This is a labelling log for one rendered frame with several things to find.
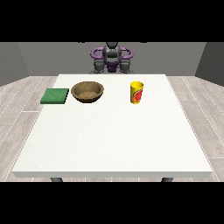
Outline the yellow cup melon print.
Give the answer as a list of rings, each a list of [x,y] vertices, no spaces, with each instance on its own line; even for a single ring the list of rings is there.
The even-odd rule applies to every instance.
[[[138,104],[141,101],[144,84],[141,81],[132,81],[130,83],[130,102]]]

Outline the brown wooden bowl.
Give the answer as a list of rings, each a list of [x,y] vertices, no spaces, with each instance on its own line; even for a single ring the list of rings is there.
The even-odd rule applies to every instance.
[[[92,103],[101,98],[103,91],[103,85],[96,81],[82,81],[72,87],[71,94],[78,102]]]

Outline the green square pad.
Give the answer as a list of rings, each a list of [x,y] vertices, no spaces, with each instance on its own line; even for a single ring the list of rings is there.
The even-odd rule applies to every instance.
[[[41,100],[41,104],[64,104],[68,95],[68,88],[48,88]]]

